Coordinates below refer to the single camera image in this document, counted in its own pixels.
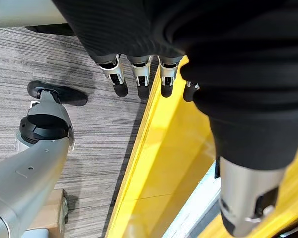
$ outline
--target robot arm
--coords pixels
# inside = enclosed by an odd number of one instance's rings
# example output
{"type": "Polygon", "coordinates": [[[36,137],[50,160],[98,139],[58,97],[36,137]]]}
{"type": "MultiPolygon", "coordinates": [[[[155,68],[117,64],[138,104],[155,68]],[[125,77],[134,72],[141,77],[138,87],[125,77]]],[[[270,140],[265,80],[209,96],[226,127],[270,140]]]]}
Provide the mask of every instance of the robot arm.
{"type": "Polygon", "coordinates": [[[0,237],[19,238],[33,222],[56,184],[74,134],[62,106],[68,95],[83,105],[87,97],[79,91],[31,82],[30,94],[40,98],[21,120],[17,133],[20,153],[0,162],[0,237]]]}

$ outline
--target gray striped carpet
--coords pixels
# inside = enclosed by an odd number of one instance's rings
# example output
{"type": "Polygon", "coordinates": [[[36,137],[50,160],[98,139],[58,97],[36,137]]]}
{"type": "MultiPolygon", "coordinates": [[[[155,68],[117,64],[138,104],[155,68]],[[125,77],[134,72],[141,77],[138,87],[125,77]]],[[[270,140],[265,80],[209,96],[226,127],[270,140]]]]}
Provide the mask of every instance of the gray striped carpet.
{"type": "MultiPolygon", "coordinates": [[[[76,37],[0,29],[0,161],[16,153],[14,135],[32,98],[26,86],[42,80],[89,95],[83,107],[65,106],[76,148],[68,155],[56,188],[69,200],[66,238],[103,237],[142,119],[146,102],[137,96],[123,57],[126,98],[119,98],[76,37]]],[[[151,67],[151,78],[157,60],[151,67]]]]}

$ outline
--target black fabric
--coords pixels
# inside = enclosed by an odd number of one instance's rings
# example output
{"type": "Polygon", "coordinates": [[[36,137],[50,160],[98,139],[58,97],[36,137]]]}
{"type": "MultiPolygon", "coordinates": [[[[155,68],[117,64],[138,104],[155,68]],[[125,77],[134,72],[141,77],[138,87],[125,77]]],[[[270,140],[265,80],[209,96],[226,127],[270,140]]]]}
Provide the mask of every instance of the black fabric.
{"type": "Polygon", "coordinates": [[[181,55],[155,41],[139,0],[53,0],[88,53],[93,56],[181,55]]]}

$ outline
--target black joint cover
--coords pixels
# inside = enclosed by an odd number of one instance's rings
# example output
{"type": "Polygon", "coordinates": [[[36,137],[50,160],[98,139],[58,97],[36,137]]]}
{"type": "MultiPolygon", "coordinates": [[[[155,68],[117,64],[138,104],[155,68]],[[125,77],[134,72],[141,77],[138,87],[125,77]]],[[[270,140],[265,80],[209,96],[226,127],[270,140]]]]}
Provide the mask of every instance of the black joint cover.
{"type": "Polygon", "coordinates": [[[27,89],[28,93],[34,98],[38,98],[38,93],[42,90],[52,91],[57,94],[60,103],[66,103],[73,106],[84,106],[88,101],[88,96],[77,89],[41,81],[31,81],[28,84],[27,89]]]}
{"type": "Polygon", "coordinates": [[[126,81],[123,84],[113,85],[115,93],[119,97],[126,97],[128,94],[128,87],[126,81]]]}
{"type": "Polygon", "coordinates": [[[162,96],[164,96],[165,98],[168,98],[171,96],[172,94],[172,89],[173,89],[173,86],[169,86],[169,85],[161,85],[161,94],[162,96]]]}
{"type": "Polygon", "coordinates": [[[21,137],[28,143],[39,140],[58,140],[67,137],[67,123],[56,116],[48,114],[28,115],[21,120],[21,137]]]}

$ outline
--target robotic hand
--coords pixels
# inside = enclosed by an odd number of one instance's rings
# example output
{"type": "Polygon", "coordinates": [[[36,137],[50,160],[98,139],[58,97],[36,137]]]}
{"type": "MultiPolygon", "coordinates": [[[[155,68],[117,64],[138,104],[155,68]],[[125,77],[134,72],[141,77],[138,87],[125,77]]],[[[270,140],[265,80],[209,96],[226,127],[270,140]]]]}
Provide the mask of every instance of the robotic hand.
{"type": "Polygon", "coordinates": [[[73,127],[61,103],[83,106],[87,96],[68,87],[32,81],[34,103],[16,135],[18,154],[0,162],[0,237],[19,238],[33,222],[74,149],[73,127]]]}
{"type": "Polygon", "coordinates": [[[298,148],[298,0],[52,1],[64,17],[55,19],[66,20],[118,96],[128,93],[119,54],[141,98],[150,55],[159,56],[166,97],[188,56],[184,99],[209,116],[223,223],[233,236],[248,235],[274,210],[298,148]]]}

